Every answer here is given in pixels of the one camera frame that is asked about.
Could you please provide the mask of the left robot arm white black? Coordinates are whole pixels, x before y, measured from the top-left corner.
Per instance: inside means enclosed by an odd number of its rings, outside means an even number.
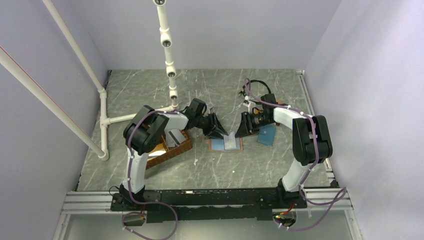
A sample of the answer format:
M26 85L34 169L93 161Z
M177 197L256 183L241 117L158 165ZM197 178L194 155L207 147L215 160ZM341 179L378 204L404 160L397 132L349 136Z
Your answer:
M148 156L166 131L198 128L208 138L223 139L228 135L216 114L206 114L206 108L206 103L198 98L194 98L182 111L157 110L144 105L125 127L123 137L128 160L119 193L129 209L137 210L144 203Z

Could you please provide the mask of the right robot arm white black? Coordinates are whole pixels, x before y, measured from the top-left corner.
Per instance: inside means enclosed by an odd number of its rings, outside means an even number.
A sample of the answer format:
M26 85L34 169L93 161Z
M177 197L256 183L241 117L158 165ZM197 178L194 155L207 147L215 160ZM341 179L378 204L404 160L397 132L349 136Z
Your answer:
M281 124L292 130L292 152L294 160L288 172L279 180L276 203L289 207L302 195L302 187L313 168L333 153L327 120L322 115L308 115L288 105L278 104L275 95L268 93L258 101L262 111L243 112L235 136L237 138L257 134L261 127Z

